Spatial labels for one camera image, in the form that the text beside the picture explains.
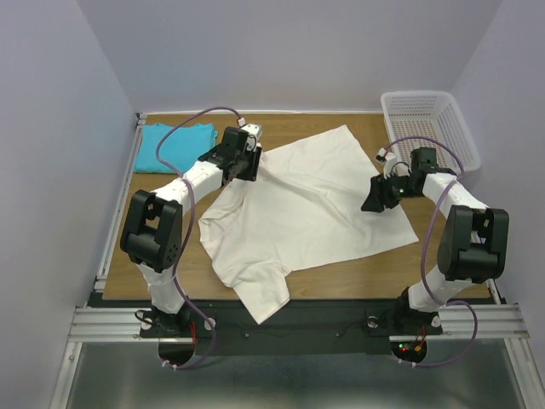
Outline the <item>white t shirt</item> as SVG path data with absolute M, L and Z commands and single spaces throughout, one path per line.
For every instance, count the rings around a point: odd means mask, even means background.
M 290 300 L 290 273 L 416 242 L 402 209 L 362 211 L 375 174 L 343 125 L 263 153 L 256 180 L 230 182 L 203 213 L 212 267 L 257 324 Z

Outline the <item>white plastic basket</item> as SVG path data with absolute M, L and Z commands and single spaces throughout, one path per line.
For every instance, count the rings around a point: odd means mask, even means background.
M 467 173 L 479 170 L 481 160 L 454 97 L 444 91 L 394 91 L 381 96 L 389 151 L 409 163 L 418 147 L 436 150 L 441 167 Z

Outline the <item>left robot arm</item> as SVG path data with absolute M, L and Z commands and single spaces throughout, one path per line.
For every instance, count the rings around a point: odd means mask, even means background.
M 262 127 L 227 127 L 221 142 L 198 157 L 195 164 L 171 183 L 152 192 L 133 194 L 120 239 L 120 249 L 140 270 L 152 298 L 152 311 L 137 319 L 172 336 L 189 327 L 190 308 L 175 283 L 176 264 L 186 240 L 185 214 L 195 219 L 195 204 L 229 182 L 255 181 L 261 158 Z

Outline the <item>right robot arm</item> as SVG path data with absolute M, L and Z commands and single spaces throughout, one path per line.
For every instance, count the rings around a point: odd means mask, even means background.
M 460 291 L 502 275 L 509 215 L 477 200 L 461 184 L 461 171 L 440 166 L 431 147 L 413 150 L 408 164 L 386 148 L 376 159 L 383 172 L 371 178 L 363 212 L 382 213 L 403 199 L 427 198 L 435 204 L 432 217 L 445 217 L 435 266 L 421 270 L 420 281 L 402 292 L 392 311 L 394 327 L 411 332 L 432 325 L 439 309 Z

